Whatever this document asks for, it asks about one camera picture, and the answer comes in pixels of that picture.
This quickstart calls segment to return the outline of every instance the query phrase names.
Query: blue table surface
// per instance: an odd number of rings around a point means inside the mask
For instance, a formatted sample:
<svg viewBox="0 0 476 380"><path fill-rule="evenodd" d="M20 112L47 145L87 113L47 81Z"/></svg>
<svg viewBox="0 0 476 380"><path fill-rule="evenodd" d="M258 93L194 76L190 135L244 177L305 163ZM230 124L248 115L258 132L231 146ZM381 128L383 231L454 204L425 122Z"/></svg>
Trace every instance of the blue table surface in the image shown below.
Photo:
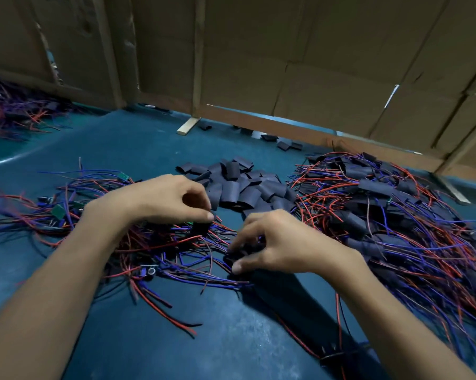
<svg viewBox="0 0 476 380"><path fill-rule="evenodd" d="M175 166L187 161L210 165L241 155L252 160L256 168L276 172L285 180L295 164L304 160L305 152L283 152L274 143L217 123L207 132L194 128L183 137L176 134L183 122L182 117L143 110L115 111L96 118L0 162L0 192L22 192L30 198L51 194L55 186L65 183L64 179L38 171L76 170L79 156L86 169L121 170L133 179L175 173ZM475 215L475 210L468 208L463 212ZM217 214L227 226L241 226L238 213L219 208ZM49 252L26 236L0 241L0 306L43 263L41 254ZM307 334L313 330L317 334L314 340L321 344L338 341L335 292L328 283L313 274L265 277L261 280L269 281L270 289L278 289L264 293L275 309L280 307L280 314L285 312L282 307L292 307L289 296L296 297L296 291L304 292L298 300L306 298L313 303L306 310L298 310L297 316L282 316L289 321L301 320L301 330ZM297 287L294 295L291 283ZM172 326L143 301L134 303L127 287L122 286L93 303L64 379L341 377L338 371L321 368L260 301L216 288L207 288L200 295L200 287L162 278L154 278L150 286L172 303L174 317L204 323L197 328L196 339ZM365 341L345 305L344 310L355 341ZM367 368L364 378L386 378L373 352L361 357L358 366Z"/></svg>

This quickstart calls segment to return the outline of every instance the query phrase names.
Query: tangled wires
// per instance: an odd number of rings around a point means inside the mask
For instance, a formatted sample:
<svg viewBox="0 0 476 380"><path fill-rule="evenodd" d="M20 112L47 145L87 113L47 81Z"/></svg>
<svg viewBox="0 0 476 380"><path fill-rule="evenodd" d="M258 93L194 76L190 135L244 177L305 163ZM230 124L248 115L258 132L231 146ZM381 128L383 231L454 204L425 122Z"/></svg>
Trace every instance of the tangled wires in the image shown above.
<svg viewBox="0 0 476 380"><path fill-rule="evenodd" d="M476 355L476 229L407 170L333 152L298 165L293 214L357 249L377 278L463 360Z"/></svg>
<svg viewBox="0 0 476 380"><path fill-rule="evenodd" d="M57 174L70 182L58 187L51 197L38 197L32 201L23 196L0 195L0 215L3 216L0 218L0 235L2 232L27 230L39 242L56 248L74 229L86 203L113 189L134 184L124 173L112 170L81 168ZM104 283L110 280L118 281L116 286L129 283L134 296L141 297L172 324L194 336L193 327L201 324L186 323L170 316L163 308L171 308L169 302L147 283L157 275L201 286L201 293L206 287L239 290L249 286L245 281L218 276L222 272L231 273L223 255L235 234L222 225L218 217L212 224L156 225L143 222L134 225L108 260Z"/></svg>
<svg viewBox="0 0 476 380"><path fill-rule="evenodd" d="M0 82L0 138L25 141L29 133L60 130L61 124L44 120L83 111L70 100L28 89L12 82Z"/></svg>

